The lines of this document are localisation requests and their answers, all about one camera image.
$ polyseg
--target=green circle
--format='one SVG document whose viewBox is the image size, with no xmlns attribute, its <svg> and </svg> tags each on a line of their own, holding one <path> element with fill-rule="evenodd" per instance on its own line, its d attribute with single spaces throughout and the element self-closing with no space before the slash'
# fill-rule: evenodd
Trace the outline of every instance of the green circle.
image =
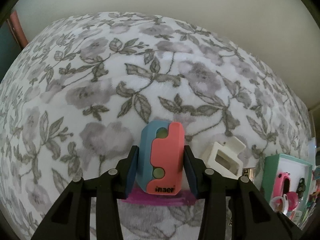
<svg viewBox="0 0 320 240">
<path fill-rule="evenodd" d="M 162 179 L 164 177 L 164 169 L 162 168 L 155 168 L 153 170 L 153 176 L 156 178 L 156 179 Z"/>
<path fill-rule="evenodd" d="M 168 130 L 164 127 L 159 128 L 156 133 L 156 138 L 164 139 L 168 136 Z"/>
</svg>

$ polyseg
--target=floral blanket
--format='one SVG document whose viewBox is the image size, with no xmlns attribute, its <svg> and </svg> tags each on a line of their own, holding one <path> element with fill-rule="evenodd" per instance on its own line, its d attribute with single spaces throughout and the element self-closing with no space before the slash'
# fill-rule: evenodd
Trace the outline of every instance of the floral blanket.
<svg viewBox="0 0 320 240">
<path fill-rule="evenodd" d="M 104 12 L 53 22 L 12 64 L 0 98 L 0 200 L 22 239 L 73 176 L 115 167 L 153 119 L 181 122 L 196 156 L 238 137 L 257 187 L 265 156 L 308 159 L 307 108 L 292 90 L 233 42 L 167 17 Z M 197 239 L 202 210 L 202 201 L 119 202 L 124 239 Z"/>
</svg>

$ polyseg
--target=open box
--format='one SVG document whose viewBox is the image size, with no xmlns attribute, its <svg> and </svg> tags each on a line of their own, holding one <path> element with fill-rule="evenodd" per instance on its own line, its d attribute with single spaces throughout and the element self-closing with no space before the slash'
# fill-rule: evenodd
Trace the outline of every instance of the open box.
<svg viewBox="0 0 320 240">
<path fill-rule="evenodd" d="M 266 157 L 261 186 L 264 191 L 264 198 L 268 202 L 270 202 L 273 195 L 276 176 L 281 172 L 290 173 L 291 182 L 289 191 L 296 192 L 299 180 L 301 178 L 305 179 L 306 190 L 303 193 L 302 200 L 295 209 L 303 212 L 308 200 L 308 192 L 312 177 L 312 164 L 286 154 L 277 154 Z"/>
</svg>

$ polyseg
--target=silver screw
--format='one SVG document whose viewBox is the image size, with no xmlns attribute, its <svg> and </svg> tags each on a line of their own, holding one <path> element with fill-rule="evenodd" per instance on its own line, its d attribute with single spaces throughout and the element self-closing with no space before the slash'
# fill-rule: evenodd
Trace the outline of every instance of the silver screw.
<svg viewBox="0 0 320 240">
<path fill-rule="evenodd" d="M 205 169 L 204 172 L 205 172 L 206 174 L 208 174 L 208 175 L 214 174 L 214 170 L 213 170 L 213 169 L 210 169 L 210 168 Z"/>
<path fill-rule="evenodd" d="M 240 178 L 240 180 L 241 180 L 242 182 L 244 182 L 244 183 L 249 182 L 249 178 L 246 177 L 246 176 L 242 176 L 242 177 Z"/>
<path fill-rule="evenodd" d="M 108 173 L 110 175 L 116 175 L 118 173 L 118 170 L 117 169 L 111 169 L 111 170 L 108 171 Z"/>
<path fill-rule="evenodd" d="M 79 182 L 81 180 L 81 176 L 79 176 L 79 175 L 76 175 L 76 176 L 74 176 L 73 178 L 72 178 L 72 181 L 73 182 Z"/>
</svg>

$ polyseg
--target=white wall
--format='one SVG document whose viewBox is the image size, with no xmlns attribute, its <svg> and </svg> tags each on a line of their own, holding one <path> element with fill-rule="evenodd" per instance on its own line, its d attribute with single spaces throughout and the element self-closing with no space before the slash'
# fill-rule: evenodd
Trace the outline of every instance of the white wall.
<svg viewBox="0 0 320 240">
<path fill-rule="evenodd" d="M 54 20 L 89 12 L 185 20 L 258 55 L 308 107 L 320 101 L 320 30 L 300 0 L 20 0 L 16 9 L 29 40 Z"/>
</svg>

